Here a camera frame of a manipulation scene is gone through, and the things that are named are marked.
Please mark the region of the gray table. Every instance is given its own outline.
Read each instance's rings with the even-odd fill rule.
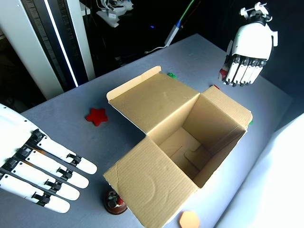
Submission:
[[[71,209],[66,214],[52,212],[0,190],[1,227],[142,227],[130,210],[113,216],[102,205],[101,197],[109,188],[103,173],[144,137],[108,104],[105,95],[156,65],[161,65],[164,73],[173,72],[178,80],[198,91],[217,84],[253,113],[254,124],[249,126],[248,133],[205,186],[184,205],[183,210],[198,214],[203,227],[215,226],[291,102],[288,95],[262,77],[251,86],[222,85],[217,77],[224,60],[223,50],[194,35],[24,112],[25,117],[55,141],[94,162],[98,171],[94,175],[83,173],[90,184],[80,190],[78,200],[70,202]],[[109,121],[99,127],[87,122],[84,117],[90,107],[105,108]],[[178,216],[166,228],[178,227],[177,221]]]

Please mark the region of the led light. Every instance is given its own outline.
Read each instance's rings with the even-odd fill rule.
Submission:
[[[48,12],[49,17],[50,17],[50,19],[51,19],[51,22],[52,22],[52,25],[53,25],[53,27],[54,27],[54,30],[55,30],[57,39],[58,39],[58,41],[59,41],[59,44],[60,44],[62,53],[63,53],[63,55],[64,55],[64,57],[65,57],[65,59],[66,59],[67,66],[68,66],[68,68],[69,68],[69,70],[70,70],[70,72],[71,72],[71,75],[72,75],[73,81],[74,81],[74,83],[75,83],[75,86],[78,87],[78,83],[77,83],[77,81],[76,81],[76,78],[75,78],[74,72],[73,72],[73,70],[72,70],[70,61],[69,61],[68,58],[67,58],[67,53],[66,53],[66,50],[65,50],[65,48],[64,48],[64,46],[63,46],[63,43],[62,43],[60,34],[59,34],[59,32],[58,32],[57,25],[56,25],[56,23],[55,23],[55,20],[54,20],[54,17],[53,17],[51,8],[50,8],[50,6],[49,6],[49,4],[48,4],[48,0],[44,0],[44,3],[45,3],[45,5],[46,5],[46,7],[47,7],[47,10],[48,10],[47,12]]]

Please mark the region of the open cardboard box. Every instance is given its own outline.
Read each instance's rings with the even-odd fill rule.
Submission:
[[[252,120],[216,87],[199,93],[160,71],[156,66],[107,94],[146,137],[104,177],[147,228],[162,227],[179,212]]]

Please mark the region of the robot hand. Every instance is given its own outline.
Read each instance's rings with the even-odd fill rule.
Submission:
[[[277,46],[277,31],[267,25],[272,17],[266,4],[258,2],[254,8],[240,10],[248,24],[239,28],[234,42],[228,46],[225,64],[218,76],[224,84],[252,84],[269,59],[272,48]]]
[[[86,188],[89,181],[39,151],[47,151],[89,174],[94,174],[97,167],[85,158],[51,140],[31,121],[2,104],[0,104],[0,126],[0,167],[4,170],[0,170],[0,188],[51,210],[60,213],[67,212],[70,208],[69,203],[49,192],[68,200],[76,200],[79,197],[79,191],[63,181],[79,188]],[[45,174],[34,168],[33,165],[57,178]],[[7,172],[11,172],[47,191],[35,188],[6,174]]]

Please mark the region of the red star-shaped object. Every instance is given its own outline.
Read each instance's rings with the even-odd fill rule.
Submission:
[[[93,122],[96,127],[98,127],[101,122],[108,121],[108,117],[105,115],[104,108],[91,108],[90,115],[87,115],[85,119],[87,121]]]

